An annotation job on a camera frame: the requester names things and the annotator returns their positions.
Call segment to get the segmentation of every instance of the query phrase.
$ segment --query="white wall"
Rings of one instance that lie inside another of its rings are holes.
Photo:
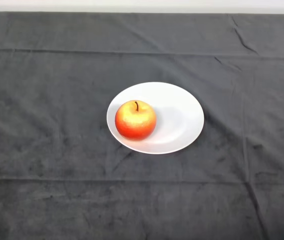
[[[0,0],[0,11],[284,14],[284,0]]]

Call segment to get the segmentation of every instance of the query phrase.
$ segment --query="apple stem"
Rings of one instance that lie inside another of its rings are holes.
[[[138,104],[137,104],[137,102],[135,102],[135,103],[136,103],[136,106],[137,106],[137,107],[136,107],[136,111],[138,111]]]

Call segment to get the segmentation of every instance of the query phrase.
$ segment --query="white plate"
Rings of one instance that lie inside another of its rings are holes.
[[[141,141],[122,137],[115,126],[118,108],[130,100],[150,104],[157,117],[154,132]],[[146,82],[120,92],[107,110],[107,125],[113,136],[126,147],[146,154],[167,154],[190,145],[204,125],[203,109],[188,91],[164,82]]]

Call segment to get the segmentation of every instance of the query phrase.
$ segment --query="red apple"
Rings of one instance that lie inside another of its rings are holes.
[[[142,140],[154,131],[156,113],[149,104],[143,101],[128,101],[117,110],[115,126],[122,136]]]

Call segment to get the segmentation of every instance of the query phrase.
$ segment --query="table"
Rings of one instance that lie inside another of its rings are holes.
[[[171,154],[110,134],[166,82],[205,124]],[[0,240],[284,240],[284,15],[0,12]]]

